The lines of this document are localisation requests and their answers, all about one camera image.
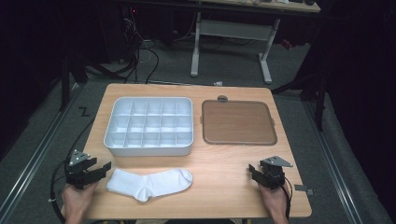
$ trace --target white plastic organizer tray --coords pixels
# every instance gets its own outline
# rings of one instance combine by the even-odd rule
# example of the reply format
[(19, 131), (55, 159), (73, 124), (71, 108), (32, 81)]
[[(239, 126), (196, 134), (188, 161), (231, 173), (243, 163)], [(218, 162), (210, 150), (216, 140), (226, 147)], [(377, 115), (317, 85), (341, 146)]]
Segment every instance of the white plastic organizer tray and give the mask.
[(193, 142), (186, 97), (121, 97), (113, 106), (105, 146), (114, 156), (184, 156)]

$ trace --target dark background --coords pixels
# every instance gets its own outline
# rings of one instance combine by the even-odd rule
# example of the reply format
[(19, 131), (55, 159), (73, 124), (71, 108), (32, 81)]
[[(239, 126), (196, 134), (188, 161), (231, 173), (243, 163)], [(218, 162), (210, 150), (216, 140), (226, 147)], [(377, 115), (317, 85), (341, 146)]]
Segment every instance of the dark background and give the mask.
[[(312, 73), (327, 74), (327, 92), (346, 139), (395, 220), (391, 209), (396, 188), (391, 181), (395, 176), (392, 164), (396, 144), (395, 1), (320, 0), (318, 4), (321, 13), (330, 18), (320, 30), (314, 21), (288, 18), (281, 22), (276, 42), (288, 39), (293, 45), (312, 44), (296, 79)], [(75, 49), (96, 63), (125, 57), (127, 43), (114, 35), (122, 29), (122, 22), (117, 22), (121, 13), (114, 7), (110, 10), (112, 13), (106, 14), (102, 7), (45, 0), (0, 3), (1, 158), (59, 80), (68, 50)], [(182, 33), (188, 24), (159, 25), (158, 21), (191, 21), (191, 13), (159, 14), (155, 9), (140, 12), (146, 21), (156, 21), (146, 23), (146, 34), (170, 45), (169, 30)], [(115, 25), (108, 26), (101, 18), (114, 20)], [(299, 88), (311, 90), (315, 99), (318, 80), (312, 78)]]

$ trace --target aluminum rail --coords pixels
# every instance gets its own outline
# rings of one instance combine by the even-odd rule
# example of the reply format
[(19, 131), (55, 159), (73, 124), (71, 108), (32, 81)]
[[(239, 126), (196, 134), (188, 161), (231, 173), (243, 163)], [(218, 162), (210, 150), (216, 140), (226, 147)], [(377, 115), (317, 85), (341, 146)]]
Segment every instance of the aluminum rail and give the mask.
[(361, 215), (359, 214), (359, 211), (353, 201), (349, 187), (347, 186), (343, 176), (341, 175), (340, 170), (338, 169), (337, 162), (332, 155), (332, 151), (327, 144), (324, 134), (318, 129), (318, 126), (315, 123), (314, 108), (309, 102), (303, 102), (303, 107), (308, 117), (310, 117), (310, 122), (312, 126), (316, 130), (315, 133), (317, 134), (318, 140), (321, 144), (321, 151), (323, 153), (323, 157), (326, 161), (326, 165), (329, 169), (332, 182), (334, 183), (335, 189), (337, 190), (338, 196), (340, 197), (341, 204), (344, 206), (349, 222), (355, 224), (363, 223), (361, 220)]

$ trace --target gray floor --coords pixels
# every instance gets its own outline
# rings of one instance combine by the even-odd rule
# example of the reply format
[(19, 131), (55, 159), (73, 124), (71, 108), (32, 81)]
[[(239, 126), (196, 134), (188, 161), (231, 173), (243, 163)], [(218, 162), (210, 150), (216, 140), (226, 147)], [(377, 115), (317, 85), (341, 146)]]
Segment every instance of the gray floor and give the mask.
[[(158, 54), (160, 62), (150, 80), (156, 83), (191, 85), (213, 85), (214, 82), (222, 81), (223, 86), (274, 89), (294, 79), (302, 59), (309, 50), (308, 45), (290, 50), (274, 45), (268, 58), (273, 83), (266, 85), (256, 55), (260, 52), (262, 43), (248, 42), (240, 45), (243, 43), (246, 41), (228, 39), (222, 44), (213, 40), (204, 41), (200, 74), (196, 78), (191, 78), (189, 75), (192, 46), (174, 45), (170, 48), (157, 43), (152, 50)], [(180, 44), (189, 45), (190, 42), (180, 42)], [(153, 42), (147, 42), (147, 46), (152, 47)], [(148, 54), (142, 49), (140, 61), (138, 79), (145, 80), (155, 66), (156, 58), (152, 53)], [(120, 66), (112, 64), (108, 67), (117, 69)], [(90, 75), (90, 81), (85, 86), (73, 90), (72, 104), (65, 113), (58, 112), (61, 87), (57, 85), (33, 114), (18, 142), (0, 163), (2, 171), (0, 202), (5, 202), (1, 207), (0, 222), (1, 220), (5, 223), (58, 222), (48, 203), (52, 170), (64, 160), (78, 135), (94, 118), (106, 85), (111, 82), (117, 81)], [(292, 218), (290, 223), (391, 223), (347, 144), (332, 111), (330, 99), (326, 98), (323, 116), (324, 132), (319, 133), (312, 122), (313, 103), (301, 102), (296, 93), (296, 91), (287, 91), (275, 95), (275, 100), (304, 184), (314, 193), (308, 196), (313, 210), (312, 215), (306, 218)], [(88, 117), (81, 116), (82, 107), (87, 108)], [(48, 132), (48, 129), (54, 128), (52, 125), (54, 121), (61, 118), (62, 122), (59, 123), (59, 127), (57, 126), (58, 129)], [(83, 133), (77, 141), (76, 148), (83, 148), (88, 133), (89, 130)], [(334, 164), (329, 163), (326, 148), (330, 150), (331, 159), (335, 161), (335, 171)], [(35, 160), (37, 154), (43, 155), (42, 161)], [(35, 169), (24, 170), (25, 167), (35, 167)], [(24, 181), (23, 185), (16, 185), (21, 183), (18, 182), (19, 177), (27, 173), (32, 175), (32, 178)], [(344, 183), (340, 185), (334, 174), (340, 174)], [(62, 190), (62, 184), (57, 186), (58, 193)], [(346, 186), (346, 189), (340, 189), (339, 186)], [(18, 196), (12, 194), (16, 191), (21, 194), (17, 194)], [(352, 209), (350, 204), (344, 203), (343, 197), (351, 199), (354, 206)], [(351, 210), (356, 211), (356, 214), (350, 215)], [(254, 219), (253, 223), (262, 224), (271, 221), (268, 218), (260, 218)]]

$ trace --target black wire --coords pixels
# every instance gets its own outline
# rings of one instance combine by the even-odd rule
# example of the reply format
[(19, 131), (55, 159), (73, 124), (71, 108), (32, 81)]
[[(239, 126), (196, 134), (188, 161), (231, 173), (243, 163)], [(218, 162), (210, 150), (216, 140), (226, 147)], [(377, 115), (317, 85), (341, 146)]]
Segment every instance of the black wire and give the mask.
[[(154, 45), (153, 46), (150, 46), (150, 47), (147, 47), (147, 45), (146, 45), (146, 42), (153, 42), (154, 43)], [(143, 42), (145, 42), (144, 44), (145, 44), (145, 48), (141, 48), (141, 49), (154, 49), (156, 46), (157, 46), (157, 41), (155, 41), (155, 40), (153, 40), (153, 39), (150, 39), (150, 40), (143, 40)]]
[(152, 52), (152, 53), (155, 55), (155, 57), (157, 57), (157, 63), (155, 64), (154, 69), (151, 71), (151, 73), (150, 73), (150, 74), (148, 75), (148, 77), (146, 78), (146, 84), (149, 84), (149, 78), (150, 78), (151, 75), (154, 73), (154, 71), (157, 69), (158, 63), (160, 62), (160, 58), (158, 57), (158, 55), (157, 55), (154, 51), (152, 51), (151, 49), (148, 49), (148, 51)]
[(72, 150), (74, 149), (74, 147), (76, 146), (78, 140), (81, 138), (81, 136), (85, 133), (85, 131), (87, 131), (87, 129), (91, 126), (91, 124), (93, 124), (93, 121), (95, 120), (96, 116), (93, 116), (93, 118), (91, 119), (91, 121), (84, 127), (84, 129), (81, 131), (81, 133), (79, 133), (78, 137), (76, 138), (76, 140), (74, 141), (73, 145), (69, 148), (69, 151), (67, 152), (66, 158), (64, 159), (65, 161), (67, 161), (67, 158), (69, 158)]
[(177, 43), (177, 42), (183, 42), (183, 41), (189, 40), (189, 38), (185, 38), (185, 39), (182, 39), (182, 40), (174, 41), (173, 43), (176, 44), (176, 45), (179, 45), (179, 46), (181, 46), (181, 47), (189, 47), (189, 46), (194, 45), (194, 44), (195, 44), (194, 41), (190, 41), (190, 44), (180, 44), (180, 43)]
[(230, 40), (226, 40), (226, 39), (224, 40), (225, 43), (233, 44), (233, 45), (237, 45), (237, 46), (245, 46), (245, 45), (250, 44), (250, 42), (252, 42), (252, 41), (254, 41), (253, 43), (257, 42), (257, 40), (253, 40), (253, 39), (249, 39), (245, 43), (236, 43), (236, 42), (233, 42)]
[(50, 192), (49, 192), (49, 201), (52, 204), (52, 208), (55, 211), (56, 216), (59, 218), (59, 220), (61, 220), (62, 223), (65, 223), (65, 219), (64, 219), (64, 215), (62, 215), (61, 209), (59, 208), (57, 201), (56, 201), (54, 185), (56, 183), (55, 176), (58, 173), (59, 168), (61, 168), (62, 165), (64, 165), (64, 163), (65, 163), (65, 161), (61, 161), (54, 169), (54, 171), (52, 173), (51, 182), (50, 182)]
[[(134, 49), (135, 49), (134, 45), (132, 45), (132, 46), (129, 47), (129, 49), (128, 49), (129, 54), (131, 54), (131, 58), (130, 58), (128, 64), (127, 64), (125, 67), (121, 68), (120, 70), (117, 70), (117, 71), (115, 71), (115, 72), (111, 72), (111, 74), (114, 74), (114, 75), (113, 75), (113, 76), (110, 76), (110, 77), (120, 79), (120, 78), (124, 78), (124, 77), (119, 76), (119, 74), (122, 74), (122, 73), (124, 73), (124, 72), (129, 71), (129, 70), (132, 70), (131, 72), (133, 72), (134, 68), (137, 66), (137, 61), (136, 61), (135, 56), (134, 56), (134, 53), (133, 53)], [(102, 68), (102, 70), (108, 70), (108, 69), (104, 68), (102, 65), (99, 65), (99, 66)], [(89, 68), (87, 68), (87, 67), (85, 67), (85, 71), (86, 71), (87, 73), (90, 73), (90, 74), (95, 75), (95, 76), (105, 75), (103, 72), (97, 73), (97, 72), (94, 72), (94, 71), (92, 71), (91, 69), (89, 69)]]
[(219, 43), (217, 46), (215, 46), (214, 48), (206, 48), (206, 47), (204, 47), (204, 46), (201, 45), (201, 44), (200, 44), (200, 47), (201, 47), (202, 49), (215, 50), (215, 49), (220, 48), (220, 47), (222, 46), (223, 42), (224, 42), (224, 38), (221, 37), (221, 38), (220, 38), (220, 43)]
[(131, 76), (131, 74), (137, 69), (137, 63), (139, 62), (139, 58), (134, 55), (134, 67), (132, 68), (131, 72), (125, 77), (123, 83), (128, 82), (128, 78)]
[[(140, 48), (137, 49), (137, 64), (139, 64), (140, 61)], [(138, 84), (137, 81), (137, 65), (136, 65), (136, 69), (134, 70), (134, 84)]]
[(286, 218), (289, 219), (290, 207), (291, 207), (291, 197), (293, 196), (293, 188), (291, 187), (291, 183), (289, 182), (289, 180), (286, 177), (284, 177), (288, 181), (289, 186), (290, 186), (290, 196), (289, 196), (288, 192), (283, 187), (283, 184), (279, 183), (279, 181), (277, 181), (277, 179), (271, 174), (271, 172), (268, 172), (268, 173), (275, 180), (275, 182), (282, 188), (283, 192), (285, 193), (285, 196), (286, 196)]
[(90, 127), (90, 125), (93, 123), (94, 118), (85, 126), (85, 128), (81, 131), (81, 133), (78, 135), (77, 139), (75, 140), (75, 142), (73, 143), (73, 145), (70, 147), (65, 160), (61, 161), (56, 168), (53, 170), (52, 172), (52, 177), (51, 177), (51, 181), (50, 181), (50, 186), (49, 186), (49, 201), (52, 204), (52, 208), (55, 211), (56, 216), (59, 218), (59, 220), (61, 220), (62, 223), (65, 223), (65, 219), (64, 219), (64, 215), (61, 212), (61, 209), (59, 208), (59, 205), (57, 204), (56, 201), (56, 194), (55, 194), (55, 190), (54, 190), (54, 186), (55, 183), (58, 182), (58, 180), (64, 178), (64, 176), (61, 176), (57, 179), (55, 179), (56, 174), (58, 173), (58, 170), (64, 166), (64, 173), (66, 172), (66, 162), (68, 161), (69, 155), (71, 153), (71, 151), (74, 149), (74, 147), (76, 146), (78, 140), (81, 138), (81, 136), (85, 133), (85, 131), (88, 129), (88, 127)]

